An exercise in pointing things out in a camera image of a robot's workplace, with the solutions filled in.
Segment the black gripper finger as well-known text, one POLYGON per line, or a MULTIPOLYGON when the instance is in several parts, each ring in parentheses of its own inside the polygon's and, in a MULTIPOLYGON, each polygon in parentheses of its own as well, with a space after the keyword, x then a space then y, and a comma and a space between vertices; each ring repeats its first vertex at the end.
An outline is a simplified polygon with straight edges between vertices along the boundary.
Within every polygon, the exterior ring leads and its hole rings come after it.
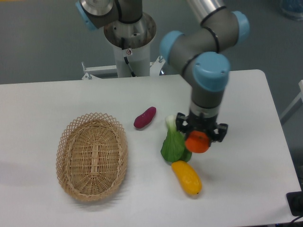
POLYGON ((183 113, 177 113, 175 123, 176 123, 177 131, 183 133, 183 135, 187 137, 187 131, 188 131, 187 116, 185 116, 183 113))
POLYGON ((222 142, 228 131, 228 124, 215 123, 214 126, 208 131, 208 137, 210 139, 209 146, 215 142, 222 142))

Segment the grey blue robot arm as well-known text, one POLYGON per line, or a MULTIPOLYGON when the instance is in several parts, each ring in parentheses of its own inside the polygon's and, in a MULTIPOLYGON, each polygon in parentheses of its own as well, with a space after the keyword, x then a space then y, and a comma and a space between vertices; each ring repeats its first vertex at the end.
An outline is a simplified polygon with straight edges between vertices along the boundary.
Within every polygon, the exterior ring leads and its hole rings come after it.
MULTIPOLYGON (((189 114, 179 113, 175 122, 185 135, 186 147, 193 151, 194 145, 221 142, 227 133, 227 124, 216 122, 230 72, 221 52, 244 41, 250 24, 244 14, 230 12, 221 0, 188 4, 200 29, 192 35, 167 33, 160 43, 160 56, 192 87, 189 114)), ((143 12, 140 0, 79 0, 76 8, 90 30, 103 28, 120 78, 151 74, 150 44, 156 24, 143 12)))

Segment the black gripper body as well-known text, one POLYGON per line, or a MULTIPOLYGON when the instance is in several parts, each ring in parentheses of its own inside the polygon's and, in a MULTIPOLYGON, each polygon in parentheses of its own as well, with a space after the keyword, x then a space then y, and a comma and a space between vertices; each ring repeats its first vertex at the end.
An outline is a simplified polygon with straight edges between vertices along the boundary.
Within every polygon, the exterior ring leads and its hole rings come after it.
POLYGON ((192 132, 203 132, 207 137, 217 137, 217 109, 202 109, 199 111, 189 111, 187 116, 183 116, 183 133, 186 137, 192 132))

